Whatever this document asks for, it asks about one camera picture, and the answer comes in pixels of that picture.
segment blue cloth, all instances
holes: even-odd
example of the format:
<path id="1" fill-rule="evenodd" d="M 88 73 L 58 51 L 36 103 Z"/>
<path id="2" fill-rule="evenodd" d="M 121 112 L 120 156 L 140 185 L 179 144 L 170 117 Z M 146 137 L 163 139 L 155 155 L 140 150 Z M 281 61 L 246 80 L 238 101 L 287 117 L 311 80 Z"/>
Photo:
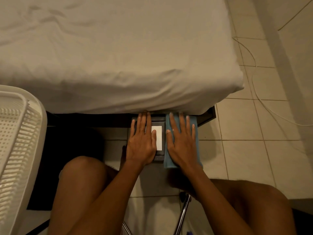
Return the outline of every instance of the blue cloth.
<path id="1" fill-rule="evenodd" d="M 175 119 L 177 128 L 180 132 L 179 115 L 177 113 L 174 113 L 174 119 Z M 195 116 L 190 116 L 190 127 L 192 127 L 193 124 L 196 126 L 196 146 L 197 146 L 198 162 L 202 166 L 202 163 L 200 162 L 200 154 L 199 154 L 197 118 Z M 166 130 L 168 130 L 168 129 L 172 132 L 173 142 L 175 142 L 173 130 L 172 130 L 171 123 L 170 123 L 170 115 L 169 114 L 166 115 Z M 178 166 L 172 161 L 170 154 L 168 153 L 167 143 L 165 143 L 165 154 L 164 154 L 163 165 L 164 165 L 164 168 L 178 168 Z"/>

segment mattress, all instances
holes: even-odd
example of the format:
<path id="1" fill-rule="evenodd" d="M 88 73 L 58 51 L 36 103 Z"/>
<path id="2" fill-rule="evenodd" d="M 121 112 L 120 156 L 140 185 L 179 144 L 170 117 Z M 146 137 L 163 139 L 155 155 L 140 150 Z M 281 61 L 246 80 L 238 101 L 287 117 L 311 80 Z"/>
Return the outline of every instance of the mattress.
<path id="1" fill-rule="evenodd" d="M 0 0 L 0 84 L 52 113 L 197 115 L 243 74 L 224 0 Z"/>

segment bed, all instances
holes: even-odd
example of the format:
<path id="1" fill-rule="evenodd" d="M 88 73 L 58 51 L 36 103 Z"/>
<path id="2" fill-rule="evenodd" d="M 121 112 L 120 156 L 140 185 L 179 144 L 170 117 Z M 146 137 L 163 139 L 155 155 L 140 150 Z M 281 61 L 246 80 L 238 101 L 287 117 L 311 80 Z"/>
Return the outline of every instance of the bed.
<path id="1" fill-rule="evenodd" d="M 224 0 L 0 0 L 0 84 L 54 114 L 200 115 L 243 74 Z"/>

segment cable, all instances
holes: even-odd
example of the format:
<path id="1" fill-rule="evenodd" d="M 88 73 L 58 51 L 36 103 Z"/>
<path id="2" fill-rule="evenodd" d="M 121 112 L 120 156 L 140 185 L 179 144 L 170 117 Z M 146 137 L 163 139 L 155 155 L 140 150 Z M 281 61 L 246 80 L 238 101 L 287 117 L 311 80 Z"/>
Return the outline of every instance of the cable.
<path id="1" fill-rule="evenodd" d="M 254 74 L 255 74 L 256 69 L 257 69 L 257 67 L 258 67 L 257 64 L 256 64 L 255 57 L 253 56 L 253 54 L 251 53 L 251 51 L 250 51 L 246 46 L 244 46 L 242 43 L 240 43 L 237 39 L 235 39 L 235 38 L 233 37 L 233 40 L 235 40 L 237 43 L 239 43 L 239 44 L 241 44 L 243 47 L 245 47 L 245 49 L 248 50 L 248 52 L 251 54 L 251 56 L 252 56 L 252 58 L 253 58 L 253 60 L 254 60 L 255 68 L 254 68 L 254 71 L 253 71 L 252 77 L 251 77 L 251 79 L 252 79 L 252 86 L 253 86 L 253 90 L 254 90 L 254 92 L 255 92 L 255 95 L 256 95 L 257 99 L 261 102 L 261 104 L 264 106 L 264 108 L 267 109 L 268 111 L 272 112 L 273 114 L 277 115 L 279 118 L 282 118 L 283 120 L 288 121 L 289 123 L 292 123 L 292 124 L 295 124 L 295 125 L 298 125 L 298 126 L 305 126 L 305 127 L 313 126 L 313 124 L 303 125 L 303 124 L 298 124 L 298 123 L 296 123 L 296 122 L 293 122 L 293 121 L 291 121 L 291 120 L 289 120 L 289 119 L 286 119 L 286 118 L 280 116 L 279 114 L 275 113 L 275 112 L 272 111 L 271 109 L 269 109 L 269 108 L 264 104 L 263 100 L 261 100 L 261 99 L 259 98 L 259 96 L 258 96 L 258 94 L 257 94 L 257 92 L 256 92 L 256 90 L 255 90 L 254 83 L 253 83 L 253 77 L 254 77 Z"/>

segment laundry basket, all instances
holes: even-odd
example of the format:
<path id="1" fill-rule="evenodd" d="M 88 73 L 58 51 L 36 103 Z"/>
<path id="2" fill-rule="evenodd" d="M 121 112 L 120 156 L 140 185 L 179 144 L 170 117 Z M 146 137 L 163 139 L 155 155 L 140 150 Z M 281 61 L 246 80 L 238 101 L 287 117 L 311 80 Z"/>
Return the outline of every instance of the laundry basket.
<path id="1" fill-rule="evenodd" d="M 47 115 L 29 92 L 0 85 L 0 234 L 13 235 L 33 190 Z"/>

